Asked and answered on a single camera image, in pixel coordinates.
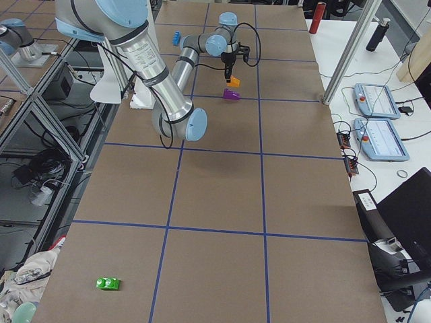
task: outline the green block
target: green block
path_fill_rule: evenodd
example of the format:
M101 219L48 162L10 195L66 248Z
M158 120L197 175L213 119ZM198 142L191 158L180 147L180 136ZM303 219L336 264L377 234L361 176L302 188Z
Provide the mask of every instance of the green block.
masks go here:
M96 287L104 291L118 291L120 280L114 277L99 277L96 281Z

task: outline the power strip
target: power strip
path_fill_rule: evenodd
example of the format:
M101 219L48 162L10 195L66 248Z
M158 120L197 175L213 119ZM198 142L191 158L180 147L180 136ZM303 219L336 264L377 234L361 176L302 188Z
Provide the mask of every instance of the power strip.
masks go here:
M352 146L350 145L349 135L338 132L337 140L338 140L340 149L352 148ZM345 170L349 175L349 177L359 174L358 165L354 160L352 160L348 156L344 156L343 161L344 161Z

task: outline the blue joint cap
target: blue joint cap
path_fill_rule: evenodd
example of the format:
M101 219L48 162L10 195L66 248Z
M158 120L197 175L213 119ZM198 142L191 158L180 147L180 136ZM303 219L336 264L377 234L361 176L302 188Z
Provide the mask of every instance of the blue joint cap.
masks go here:
M236 26L238 25L238 18L233 12L224 12L218 18L218 23L220 25Z
M0 22L0 24L6 26L6 27L24 27L25 24L21 19L18 18L10 18L3 20Z
M13 52L15 52L15 48L6 42L0 42L0 48L3 49L3 52L5 52L7 56L12 55Z
M227 45L228 42L223 36L213 35L207 39L207 42L205 43L205 49L207 50L208 54L217 57L226 50Z
M123 27L137 28L148 17L146 0L96 0L96 3L109 19Z
M55 22L57 23L57 29L59 32L68 37L87 40L88 42L103 42L105 39L101 35L96 35L86 30L76 28L58 18L55 18Z
M190 115L186 127L186 140L198 141L207 130L208 117L204 109L197 108Z

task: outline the white label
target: white label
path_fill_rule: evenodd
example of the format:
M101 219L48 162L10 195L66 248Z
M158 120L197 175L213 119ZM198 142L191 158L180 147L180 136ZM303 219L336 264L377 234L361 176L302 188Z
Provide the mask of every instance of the white label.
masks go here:
M358 194L358 196L367 211L377 209L376 205L374 204L374 201L371 198L371 195L369 195L368 193L361 193Z
M148 43L130 52L129 59L138 71L145 71L157 62L157 56Z

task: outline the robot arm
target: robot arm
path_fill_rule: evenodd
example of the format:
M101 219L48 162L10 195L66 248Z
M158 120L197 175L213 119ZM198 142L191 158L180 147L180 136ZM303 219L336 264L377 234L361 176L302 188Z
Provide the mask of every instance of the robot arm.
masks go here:
M148 36L146 17L146 0L56 0L57 29L61 33L91 42L102 42L106 37L113 46L123 50L143 84L162 103L154 106L152 116L159 134L199 140L207 127L207 115L195 108L182 90L202 52L221 55L229 67L225 76L230 80L235 57L247 49L236 43L236 16L224 13L214 32L187 36L172 74Z
M0 22L0 48L6 55L11 55L18 49L21 58L29 62L42 56L42 48L33 39L26 25L15 18Z
M186 99L162 60L147 27L146 0L56 0L57 29L70 37L120 47L145 86L163 105L162 123L172 136L196 141L207 126L205 111ZM159 133L170 137L170 130Z

